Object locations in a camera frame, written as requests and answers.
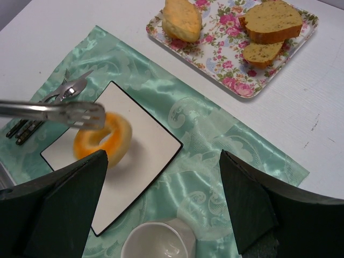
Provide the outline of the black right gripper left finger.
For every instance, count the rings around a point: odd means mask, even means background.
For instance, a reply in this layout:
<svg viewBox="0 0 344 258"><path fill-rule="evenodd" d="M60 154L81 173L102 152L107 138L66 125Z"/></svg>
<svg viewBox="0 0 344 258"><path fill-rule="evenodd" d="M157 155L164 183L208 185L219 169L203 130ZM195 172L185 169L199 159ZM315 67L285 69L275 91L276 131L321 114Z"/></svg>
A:
<svg viewBox="0 0 344 258"><path fill-rule="evenodd" d="M1 257L82 257L107 168L98 150L1 190Z"/></svg>

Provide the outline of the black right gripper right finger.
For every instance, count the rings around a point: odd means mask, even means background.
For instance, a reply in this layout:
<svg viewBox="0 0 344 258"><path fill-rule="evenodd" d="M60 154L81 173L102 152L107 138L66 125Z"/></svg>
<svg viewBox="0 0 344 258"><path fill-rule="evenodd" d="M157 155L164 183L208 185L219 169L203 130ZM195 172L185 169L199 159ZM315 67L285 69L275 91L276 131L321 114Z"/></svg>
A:
<svg viewBox="0 0 344 258"><path fill-rule="evenodd" d="M343 200L276 179L223 150L223 183L242 257L343 257Z"/></svg>

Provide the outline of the orange ring bagel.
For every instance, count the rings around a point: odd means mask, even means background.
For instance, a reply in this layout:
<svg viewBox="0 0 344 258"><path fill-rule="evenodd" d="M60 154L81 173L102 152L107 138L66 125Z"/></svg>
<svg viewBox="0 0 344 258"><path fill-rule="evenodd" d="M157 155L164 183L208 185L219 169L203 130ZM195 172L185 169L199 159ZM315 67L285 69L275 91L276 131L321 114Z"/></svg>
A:
<svg viewBox="0 0 344 258"><path fill-rule="evenodd" d="M130 147L132 126L118 113L107 112L101 130L79 130L73 144L74 157L78 160L98 151L107 154L108 167L114 167Z"/></svg>

